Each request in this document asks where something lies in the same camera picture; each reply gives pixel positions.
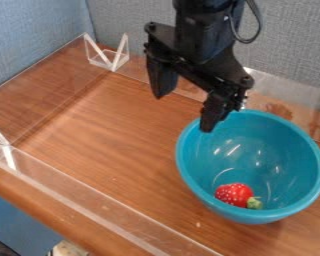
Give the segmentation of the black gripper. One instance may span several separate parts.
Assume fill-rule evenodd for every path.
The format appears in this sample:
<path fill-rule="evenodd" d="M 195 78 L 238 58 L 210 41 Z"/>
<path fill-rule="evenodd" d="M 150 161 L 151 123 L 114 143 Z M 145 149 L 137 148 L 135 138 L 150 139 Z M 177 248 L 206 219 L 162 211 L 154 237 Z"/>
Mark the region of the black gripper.
<path fill-rule="evenodd" d="M 232 110 L 241 108 L 253 79 L 233 54 L 241 6 L 177 6 L 174 24 L 149 22 L 143 26 L 146 71 L 153 96 L 159 99 L 185 78 L 206 92 L 199 130 L 209 133 Z"/>

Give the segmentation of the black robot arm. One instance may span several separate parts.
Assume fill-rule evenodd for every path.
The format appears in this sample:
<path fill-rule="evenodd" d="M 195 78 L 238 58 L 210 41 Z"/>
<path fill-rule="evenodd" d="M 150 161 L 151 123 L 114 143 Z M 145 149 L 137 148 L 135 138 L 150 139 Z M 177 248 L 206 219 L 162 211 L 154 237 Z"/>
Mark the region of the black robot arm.
<path fill-rule="evenodd" d="M 146 71 L 151 93 L 167 95 L 185 78 L 206 92 L 199 130 L 209 132 L 232 111 L 241 108 L 253 86 L 233 54 L 237 29 L 248 0 L 173 0 L 171 26 L 149 22 L 143 26 Z"/>

